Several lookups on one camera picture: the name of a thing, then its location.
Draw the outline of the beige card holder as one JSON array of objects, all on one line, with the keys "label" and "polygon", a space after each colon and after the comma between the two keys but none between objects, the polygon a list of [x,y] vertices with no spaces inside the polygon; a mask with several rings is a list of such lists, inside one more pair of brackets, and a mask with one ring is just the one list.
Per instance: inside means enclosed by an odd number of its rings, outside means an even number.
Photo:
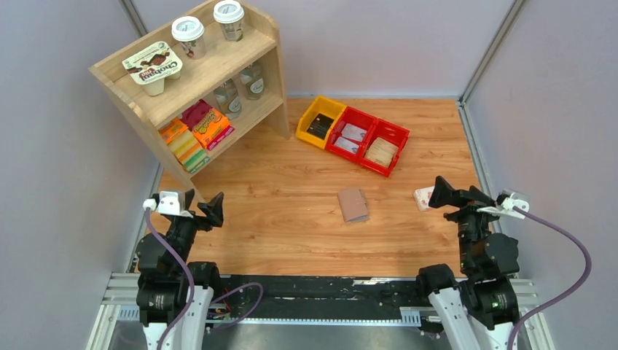
[{"label": "beige card holder", "polygon": [[337,194],[337,199],[346,223],[362,222],[369,219],[367,200],[360,188],[342,190]]}]

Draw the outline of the left glass jar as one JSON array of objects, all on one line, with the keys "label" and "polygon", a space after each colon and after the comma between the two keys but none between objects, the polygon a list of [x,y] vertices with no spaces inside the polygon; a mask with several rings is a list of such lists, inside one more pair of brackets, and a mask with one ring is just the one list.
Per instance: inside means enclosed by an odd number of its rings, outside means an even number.
[{"label": "left glass jar", "polygon": [[227,80],[219,87],[215,88],[214,95],[220,112],[229,120],[234,120],[240,116],[242,103],[236,84],[232,79]]}]

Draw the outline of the magenta snack box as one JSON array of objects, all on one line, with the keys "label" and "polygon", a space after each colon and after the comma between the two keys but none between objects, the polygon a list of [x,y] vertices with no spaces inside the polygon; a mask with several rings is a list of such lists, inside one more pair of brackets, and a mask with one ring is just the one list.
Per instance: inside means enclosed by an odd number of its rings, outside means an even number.
[{"label": "magenta snack box", "polygon": [[235,131],[229,119],[203,99],[185,110],[181,121],[207,150],[213,150]]}]

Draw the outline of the wooden shelf unit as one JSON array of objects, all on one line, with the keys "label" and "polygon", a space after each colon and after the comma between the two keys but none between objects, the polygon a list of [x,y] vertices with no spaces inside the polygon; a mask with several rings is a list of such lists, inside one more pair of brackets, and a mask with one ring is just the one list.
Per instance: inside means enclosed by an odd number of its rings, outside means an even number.
[{"label": "wooden shelf unit", "polygon": [[[206,27],[207,53],[204,58],[188,58],[173,39],[171,24],[167,23],[90,67],[90,72],[133,130],[184,190],[196,188],[193,175],[181,167],[160,137],[159,129],[199,99],[213,101],[211,93],[214,89],[231,78],[237,79],[240,71],[249,64],[257,61],[262,66],[265,94],[258,100],[242,99],[241,116],[232,123],[235,132],[215,147],[210,159],[215,160],[262,121],[285,139],[291,136],[279,27],[262,10],[245,1],[241,5],[245,16],[244,34],[239,42],[224,39],[213,18],[215,1],[206,1],[188,12]],[[158,41],[169,43],[184,66],[178,80],[169,82],[162,94],[150,97],[129,77],[122,62]]]}]

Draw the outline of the middle red plastic bin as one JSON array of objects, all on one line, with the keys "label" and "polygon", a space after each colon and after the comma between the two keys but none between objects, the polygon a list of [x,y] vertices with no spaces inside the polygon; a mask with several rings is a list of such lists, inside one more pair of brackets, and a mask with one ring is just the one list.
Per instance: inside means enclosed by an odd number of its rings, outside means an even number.
[{"label": "middle red plastic bin", "polygon": [[375,116],[347,106],[329,132],[325,150],[355,163],[377,122]]}]

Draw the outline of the paper coffee cup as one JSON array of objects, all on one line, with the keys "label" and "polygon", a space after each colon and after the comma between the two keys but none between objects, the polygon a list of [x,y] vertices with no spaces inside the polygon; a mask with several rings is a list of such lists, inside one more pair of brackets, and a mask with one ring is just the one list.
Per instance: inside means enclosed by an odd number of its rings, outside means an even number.
[{"label": "paper coffee cup", "polygon": [[214,6],[213,17],[227,41],[238,42],[243,38],[244,8],[238,1],[219,1]]},{"label": "paper coffee cup", "polygon": [[181,44],[184,53],[191,59],[206,55],[205,26],[193,16],[184,16],[173,21],[172,37]]}]

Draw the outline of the orange snack box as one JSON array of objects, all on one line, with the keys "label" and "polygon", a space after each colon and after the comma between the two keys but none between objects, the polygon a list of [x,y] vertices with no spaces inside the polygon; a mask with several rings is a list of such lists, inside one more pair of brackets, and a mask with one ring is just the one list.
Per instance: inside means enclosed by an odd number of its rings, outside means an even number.
[{"label": "orange snack box", "polygon": [[198,110],[194,115],[197,123],[192,127],[192,133],[204,148],[213,149],[230,128],[230,121],[213,108]]}]

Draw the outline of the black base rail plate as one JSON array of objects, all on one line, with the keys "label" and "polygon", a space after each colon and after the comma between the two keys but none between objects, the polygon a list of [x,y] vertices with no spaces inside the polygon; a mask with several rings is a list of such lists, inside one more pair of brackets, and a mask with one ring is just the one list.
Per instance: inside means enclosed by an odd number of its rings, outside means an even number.
[{"label": "black base rail plate", "polygon": [[415,325],[438,322],[414,278],[225,275],[232,317],[255,322]]}]

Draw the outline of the white cards in bin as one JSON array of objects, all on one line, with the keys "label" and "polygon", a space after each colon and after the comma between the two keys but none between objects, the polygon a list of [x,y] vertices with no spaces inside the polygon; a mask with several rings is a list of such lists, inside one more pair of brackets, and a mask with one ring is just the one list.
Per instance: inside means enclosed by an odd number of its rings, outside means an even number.
[{"label": "white cards in bin", "polygon": [[340,135],[335,139],[334,145],[340,149],[343,149],[349,153],[356,154],[359,150],[360,144],[367,135],[367,131],[346,123],[340,132]]}]

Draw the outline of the yellow plastic bin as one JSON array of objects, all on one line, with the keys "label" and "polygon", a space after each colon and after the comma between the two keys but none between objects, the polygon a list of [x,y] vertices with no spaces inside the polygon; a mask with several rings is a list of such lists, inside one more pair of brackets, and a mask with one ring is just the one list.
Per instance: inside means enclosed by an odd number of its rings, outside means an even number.
[{"label": "yellow plastic bin", "polygon": [[325,149],[328,136],[346,107],[330,98],[316,97],[301,116],[295,136],[319,149]]}]

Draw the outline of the black cards in bin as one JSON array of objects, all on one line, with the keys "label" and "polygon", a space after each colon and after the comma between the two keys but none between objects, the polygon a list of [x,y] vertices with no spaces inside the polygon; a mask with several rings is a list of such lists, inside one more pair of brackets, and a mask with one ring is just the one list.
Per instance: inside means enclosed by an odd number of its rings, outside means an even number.
[{"label": "black cards in bin", "polygon": [[333,122],[334,120],[331,117],[318,113],[308,126],[307,132],[318,139],[324,140]]}]

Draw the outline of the Chobani yogurt cup pack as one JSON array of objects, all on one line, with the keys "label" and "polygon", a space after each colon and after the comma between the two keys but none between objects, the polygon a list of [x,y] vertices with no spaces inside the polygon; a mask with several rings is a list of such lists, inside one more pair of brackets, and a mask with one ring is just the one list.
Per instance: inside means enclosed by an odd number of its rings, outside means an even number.
[{"label": "Chobani yogurt cup pack", "polygon": [[158,41],[126,58],[122,65],[148,96],[157,96],[164,92],[166,79],[181,76],[183,62],[167,42]]}]

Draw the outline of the glass jar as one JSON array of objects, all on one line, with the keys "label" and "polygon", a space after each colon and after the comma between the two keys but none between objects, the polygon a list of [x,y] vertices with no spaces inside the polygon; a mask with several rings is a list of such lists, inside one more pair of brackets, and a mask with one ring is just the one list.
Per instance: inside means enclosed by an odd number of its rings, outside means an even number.
[{"label": "glass jar", "polygon": [[232,79],[227,80],[219,87],[215,88],[214,95],[220,112],[229,120],[234,120],[240,116],[242,103],[236,84]]},{"label": "glass jar", "polygon": [[249,64],[240,72],[240,81],[246,89],[248,99],[258,100],[265,91],[262,67],[258,61]]}]

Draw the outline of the right red plastic bin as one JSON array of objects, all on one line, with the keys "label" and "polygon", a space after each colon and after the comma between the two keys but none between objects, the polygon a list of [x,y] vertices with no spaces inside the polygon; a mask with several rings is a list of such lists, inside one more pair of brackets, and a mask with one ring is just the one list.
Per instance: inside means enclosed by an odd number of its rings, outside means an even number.
[{"label": "right red plastic bin", "polygon": [[404,149],[410,131],[378,118],[361,143],[356,163],[389,177]]}]

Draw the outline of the right glass jar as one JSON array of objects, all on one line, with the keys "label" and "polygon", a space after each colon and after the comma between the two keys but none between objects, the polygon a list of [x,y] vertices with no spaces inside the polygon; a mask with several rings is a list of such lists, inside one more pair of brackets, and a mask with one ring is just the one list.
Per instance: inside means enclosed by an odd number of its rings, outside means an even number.
[{"label": "right glass jar", "polygon": [[240,72],[240,81],[246,89],[248,99],[258,100],[265,91],[262,67],[258,61],[249,64]]}]

